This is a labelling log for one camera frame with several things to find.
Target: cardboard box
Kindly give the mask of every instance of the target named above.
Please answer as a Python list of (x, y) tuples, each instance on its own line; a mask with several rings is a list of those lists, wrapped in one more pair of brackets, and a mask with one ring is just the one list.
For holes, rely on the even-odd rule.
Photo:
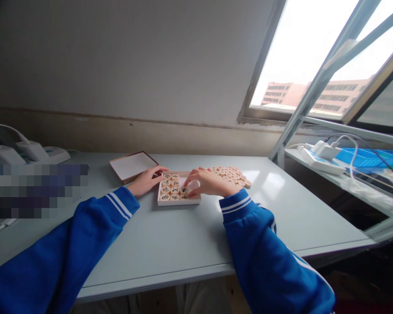
[[(179, 182), (181, 187), (183, 183), (185, 182), (186, 178), (189, 176), (191, 173), (190, 171), (164, 171), (162, 175), (164, 174), (178, 174), (179, 175)], [(196, 188), (199, 187), (198, 181), (197, 180), (192, 180), (188, 184), (188, 192), (191, 192), (192, 190), (195, 190)], [(199, 204), (201, 202), (201, 195), (198, 196), (193, 196), (187, 200), (179, 200), (179, 201), (161, 201), (160, 200), (160, 194), (162, 191), (162, 183), (159, 183), (159, 192), (157, 194), (157, 205), (158, 206), (172, 206), (172, 205), (186, 205), (186, 204)]]
[(109, 163), (124, 185), (134, 181), (144, 170), (158, 165), (144, 151), (113, 159)]

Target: stack of chess pieces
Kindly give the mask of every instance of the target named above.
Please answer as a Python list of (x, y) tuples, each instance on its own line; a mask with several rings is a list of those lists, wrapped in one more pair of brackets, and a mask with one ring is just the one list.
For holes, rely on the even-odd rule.
[(223, 168), (222, 166), (214, 166), (211, 169), (216, 175), (222, 177), (224, 181), (233, 183), (239, 190), (252, 186), (252, 182), (237, 167), (227, 166)]
[(164, 174), (162, 188), (160, 190), (161, 201), (179, 201), (187, 200), (188, 188), (180, 186), (180, 177), (178, 174)]

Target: sky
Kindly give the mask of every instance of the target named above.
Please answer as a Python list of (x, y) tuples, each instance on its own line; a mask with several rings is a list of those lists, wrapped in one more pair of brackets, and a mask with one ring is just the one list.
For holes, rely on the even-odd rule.
[[(252, 104), (260, 104), (269, 82), (306, 85), (312, 81), (356, 4), (355, 0), (287, 0)], [(391, 13), (393, 0), (382, 0), (357, 39), (363, 39)], [(332, 80), (367, 79), (392, 53), (393, 27)]]

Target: hand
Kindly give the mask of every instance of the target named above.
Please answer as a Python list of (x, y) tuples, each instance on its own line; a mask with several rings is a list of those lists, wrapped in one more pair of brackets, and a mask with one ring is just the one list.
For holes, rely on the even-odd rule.
[(140, 197), (143, 194), (150, 191), (152, 187), (160, 183), (163, 180), (163, 176), (158, 176), (153, 179), (153, 175), (158, 171), (169, 171), (168, 168), (162, 166), (155, 166), (143, 171), (137, 179), (135, 179), (127, 189), (136, 197)]
[(198, 180), (200, 187), (189, 192), (189, 197), (204, 193), (226, 198), (239, 192), (239, 189), (234, 184), (224, 181), (222, 177), (216, 175), (210, 168), (207, 170), (199, 167), (192, 170), (183, 185), (187, 186), (192, 180)]

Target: blue jacket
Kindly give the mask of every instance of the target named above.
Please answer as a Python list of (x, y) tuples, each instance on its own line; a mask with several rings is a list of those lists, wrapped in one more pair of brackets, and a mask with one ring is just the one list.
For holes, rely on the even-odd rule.
[[(331, 313), (334, 294), (276, 236), (273, 214), (245, 190), (220, 201), (236, 273), (253, 313)], [(121, 187), (0, 267), (0, 313), (68, 313), (82, 285), (139, 208)]]

